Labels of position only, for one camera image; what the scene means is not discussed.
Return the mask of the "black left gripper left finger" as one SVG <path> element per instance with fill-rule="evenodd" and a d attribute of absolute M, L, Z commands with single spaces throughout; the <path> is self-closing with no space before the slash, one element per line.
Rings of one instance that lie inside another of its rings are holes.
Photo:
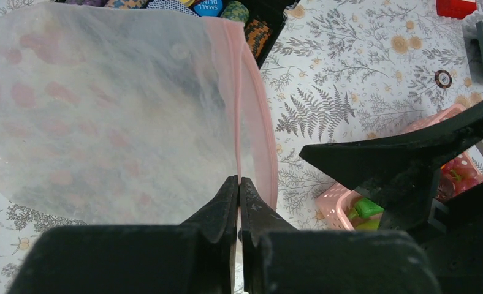
<path fill-rule="evenodd" d="M 238 178 L 179 225 L 55 227 L 10 293 L 233 293 Z"/>

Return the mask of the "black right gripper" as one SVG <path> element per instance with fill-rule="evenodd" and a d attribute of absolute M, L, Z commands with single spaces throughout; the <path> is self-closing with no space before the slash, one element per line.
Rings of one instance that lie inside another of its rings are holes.
<path fill-rule="evenodd" d="M 446 207 L 436 195 L 440 168 L 482 139 L 483 101 L 413 132 L 306 145 L 299 156 L 381 206 L 381 230 L 401 230 L 426 241 L 421 247 L 443 293 L 475 294 L 483 293 L 483 182 Z"/>

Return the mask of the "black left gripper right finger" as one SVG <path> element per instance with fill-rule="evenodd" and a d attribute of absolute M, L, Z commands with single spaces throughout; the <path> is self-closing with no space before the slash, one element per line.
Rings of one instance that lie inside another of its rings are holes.
<path fill-rule="evenodd" d="M 239 189 L 248 293 L 439 293 L 423 250 L 405 232 L 297 230 L 259 196 Z"/>

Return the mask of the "dark red toy grapes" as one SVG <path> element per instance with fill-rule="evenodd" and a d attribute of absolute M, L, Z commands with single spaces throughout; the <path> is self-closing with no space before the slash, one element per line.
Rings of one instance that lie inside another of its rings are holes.
<path fill-rule="evenodd" d="M 441 203 L 483 182 L 483 173 L 477 169 L 467 152 L 443 165 L 440 172 L 436 199 Z"/>

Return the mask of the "clear pink zip top bag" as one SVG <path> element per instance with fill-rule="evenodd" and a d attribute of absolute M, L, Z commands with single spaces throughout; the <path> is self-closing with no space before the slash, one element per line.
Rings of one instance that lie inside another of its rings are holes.
<path fill-rule="evenodd" d="M 241 22 L 44 2 L 0 18 L 0 193 L 88 224 L 177 224 L 277 156 Z"/>

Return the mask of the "green toy pepper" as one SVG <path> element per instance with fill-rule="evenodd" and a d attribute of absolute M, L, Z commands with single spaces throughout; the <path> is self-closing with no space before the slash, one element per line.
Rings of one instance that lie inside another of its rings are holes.
<path fill-rule="evenodd" d="M 377 231 L 384 209 L 367 198 L 356 201 L 347 213 L 355 230 Z"/>

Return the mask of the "pink plastic basket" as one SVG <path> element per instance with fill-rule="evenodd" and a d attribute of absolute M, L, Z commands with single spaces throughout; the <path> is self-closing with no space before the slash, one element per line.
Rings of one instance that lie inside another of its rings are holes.
<path fill-rule="evenodd" d="M 300 157 L 333 178 L 316 199 L 333 230 L 353 230 L 351 206 L 368 199 L 382 208 L 380 224 L 389 230 L 424 225 L 436 195 L 437 171 L 483 139 L 483 101 L 455 104 L 420 118 L 390 137 L 348 143 L 306 145 Z"/>

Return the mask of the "loose poker chip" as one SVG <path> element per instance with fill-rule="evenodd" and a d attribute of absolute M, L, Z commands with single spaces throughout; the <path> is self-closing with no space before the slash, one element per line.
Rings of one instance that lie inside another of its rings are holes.
<path fill-rule="evenodd" d="M 446 70 L 438 70 L 435 72 L 434 81 L 441 89 L 448 89 L 452 85 L 452 75 Z"/>

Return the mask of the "red toy block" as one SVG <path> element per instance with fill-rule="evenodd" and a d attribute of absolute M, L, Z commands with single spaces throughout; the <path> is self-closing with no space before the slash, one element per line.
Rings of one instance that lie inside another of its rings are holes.
<path fill-rule="evenodd" d="M 477 9 L 476 0 L 436 0 L 436 12 L 439 16 L 464 19 Z"/>

